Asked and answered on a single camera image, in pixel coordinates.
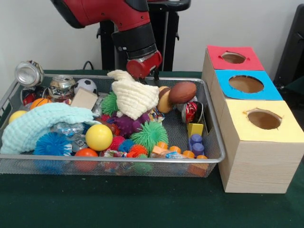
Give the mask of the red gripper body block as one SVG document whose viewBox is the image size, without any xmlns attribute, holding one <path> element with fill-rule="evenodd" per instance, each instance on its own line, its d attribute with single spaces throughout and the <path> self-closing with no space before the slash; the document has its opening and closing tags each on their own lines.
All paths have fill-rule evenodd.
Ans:
<svg viewBox="0 0 304 228">
<path fill-rule="evenodd" d="M 136 79 L 145 79 L 152 71 L 157 69 L 162 63 L 161 53 L 155 53 L 142 58 L 132 59 L 127 62 L 127 72 Z"/>
</svg>

